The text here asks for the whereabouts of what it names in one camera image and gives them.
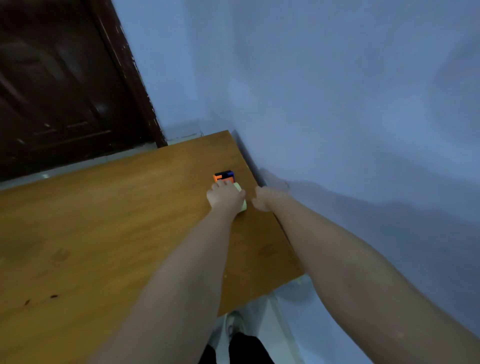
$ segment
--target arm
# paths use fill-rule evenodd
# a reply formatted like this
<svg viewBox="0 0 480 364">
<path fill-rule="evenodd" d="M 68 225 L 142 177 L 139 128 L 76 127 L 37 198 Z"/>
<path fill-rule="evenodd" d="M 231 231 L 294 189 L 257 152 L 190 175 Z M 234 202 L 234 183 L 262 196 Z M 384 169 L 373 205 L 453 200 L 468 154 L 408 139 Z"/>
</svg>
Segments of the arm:
<svg viewBox="0 0 480 364">
<path fill-rule="evenodd" d="M 374 363 L 480 363 L 480 341 L 359 237 L 287 193 L 257 187 L 328 312 Z"/>
<path fill-rule="evenodd" d="M 210 213 L 152 276 L 131 315 L 92 364 L 200 359 L 220 305 L 230 225 L 245 191 L 219 181 L 207 198 Z"/>
</svg>

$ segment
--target shoe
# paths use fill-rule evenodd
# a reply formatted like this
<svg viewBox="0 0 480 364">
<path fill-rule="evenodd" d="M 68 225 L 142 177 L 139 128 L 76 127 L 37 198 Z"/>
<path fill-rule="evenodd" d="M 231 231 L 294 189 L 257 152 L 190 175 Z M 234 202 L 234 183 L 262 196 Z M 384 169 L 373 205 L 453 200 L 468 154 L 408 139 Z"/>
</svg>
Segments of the shoe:
<svg viewBox="0 0 480 364">
<path fill-rule="evenodd" d="M 245 333 L 245 321 L 238 311 L 230 312 L 225 320 L 225 331 L 227 332 L 228 342 L 232 341 L 233 335 L 237 332 Z"/>
</svg>

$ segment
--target leg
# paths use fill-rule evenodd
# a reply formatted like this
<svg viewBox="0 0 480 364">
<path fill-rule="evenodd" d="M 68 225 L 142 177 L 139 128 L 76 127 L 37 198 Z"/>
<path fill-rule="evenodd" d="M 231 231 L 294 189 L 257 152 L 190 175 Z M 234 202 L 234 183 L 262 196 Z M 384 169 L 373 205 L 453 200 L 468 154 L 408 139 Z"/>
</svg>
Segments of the leg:
<svg viewBox="0 0 480 364">
<path fill-rule="evenodd" d="M 210 345 L 205 346 L 204 353 L 202 354 L 198 364 L 216 364 L 215 349 Z"/>
<path fill-rule="evenodd" d="M 230 364 L 274 364 L 263 344 L 255 336 L 237 332 L 228 347 Z"/>
</svg>

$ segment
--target wooden table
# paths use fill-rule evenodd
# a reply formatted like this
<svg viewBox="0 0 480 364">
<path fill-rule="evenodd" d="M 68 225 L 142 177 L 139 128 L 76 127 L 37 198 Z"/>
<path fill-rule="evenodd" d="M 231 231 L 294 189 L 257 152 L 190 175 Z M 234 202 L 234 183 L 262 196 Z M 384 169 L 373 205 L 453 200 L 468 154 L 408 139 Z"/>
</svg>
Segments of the wooden table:
<svg viewBox="0 0 480 364">
<path fill-rule="evenodd" d="M 274 215 L 250 204 L 257 184 L 229 132 L 1 191 L 0 362 L 85 361 L 229 169 L 248 208 L 231 230 L 222 315 L 302 274 Z"/>
</svg>

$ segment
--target door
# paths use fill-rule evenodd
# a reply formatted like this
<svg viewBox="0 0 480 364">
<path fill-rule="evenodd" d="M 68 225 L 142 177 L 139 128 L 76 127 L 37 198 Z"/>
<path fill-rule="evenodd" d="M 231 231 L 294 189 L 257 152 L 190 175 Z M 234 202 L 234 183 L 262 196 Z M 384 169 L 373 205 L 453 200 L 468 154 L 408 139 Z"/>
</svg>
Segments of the door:
<svg viewBox="0 0 480 364">
<path fill-rule="evenodd" d="M 0 0 L 0 180 L 149 140 L 81 0 Z"/>
</svg>

